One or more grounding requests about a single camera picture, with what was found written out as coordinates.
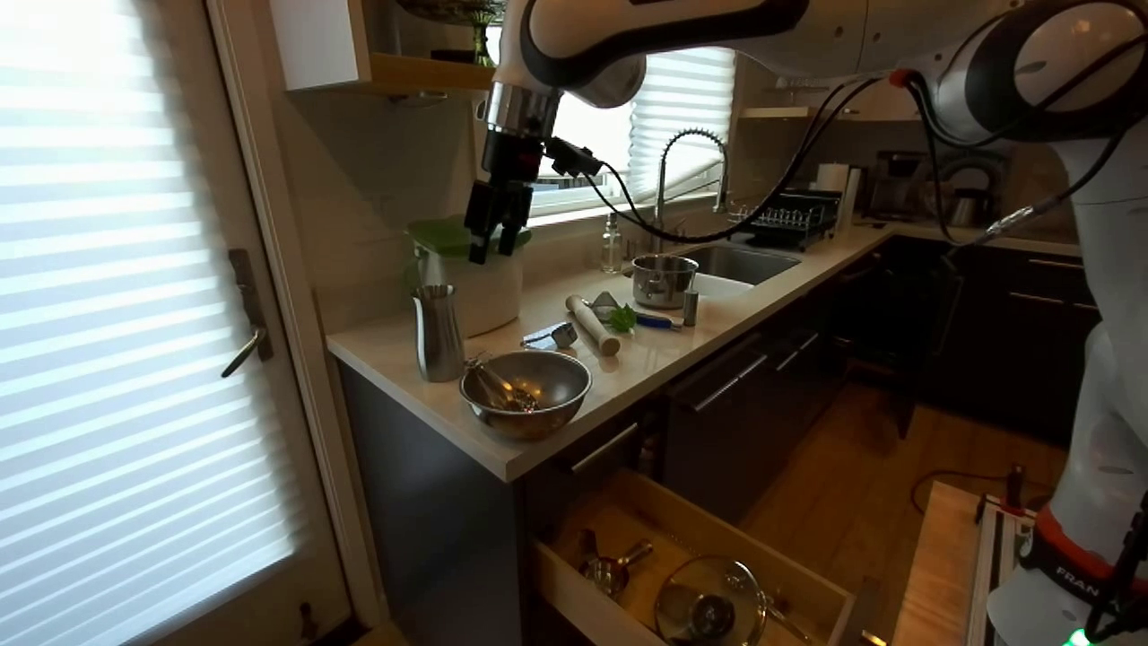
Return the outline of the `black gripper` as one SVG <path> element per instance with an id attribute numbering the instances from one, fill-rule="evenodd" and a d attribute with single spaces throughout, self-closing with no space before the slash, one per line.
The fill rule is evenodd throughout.
<path id="1" fill-rule="evenodd" d="M 487 260 L 495 227 L 498 227 L 495 248 L 501 254 L 517 254 L 531 239 L 526 211 L 531 211 L 539 165 L 541 165 L 539 135 L 508 135 L 508 133 L 483 135 L 481 178 L 470 181 L 470 199 L 462 214 L 462 227 L 470 233 L 468 259 L 474 266 Z"/>

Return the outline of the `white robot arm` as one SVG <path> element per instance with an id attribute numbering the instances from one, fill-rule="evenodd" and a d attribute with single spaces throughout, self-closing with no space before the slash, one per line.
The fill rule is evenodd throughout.
<path id="1" fill-rule="evenodd" d="M 525 230 L 561 98 L 620 104 L 655 50 L 732 46 L 795 80 L 890 72 L 962 144 L 1056 147 L 1099 326 L 1069 464 L 988 617 L 1005 646 L 1143 646 L 1143 37 L 1148 0 L 505 0 L 470 252 Z"/>

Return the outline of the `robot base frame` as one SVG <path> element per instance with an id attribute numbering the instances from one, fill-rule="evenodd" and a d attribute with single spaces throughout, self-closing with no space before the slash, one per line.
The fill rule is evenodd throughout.
<path id="1" fill-rule="evenodd" d="M 1087 602 L 1021 568 L 1034 511 L 934 480 L 895 646 L 1143 646 L 1087 638 Z"/>

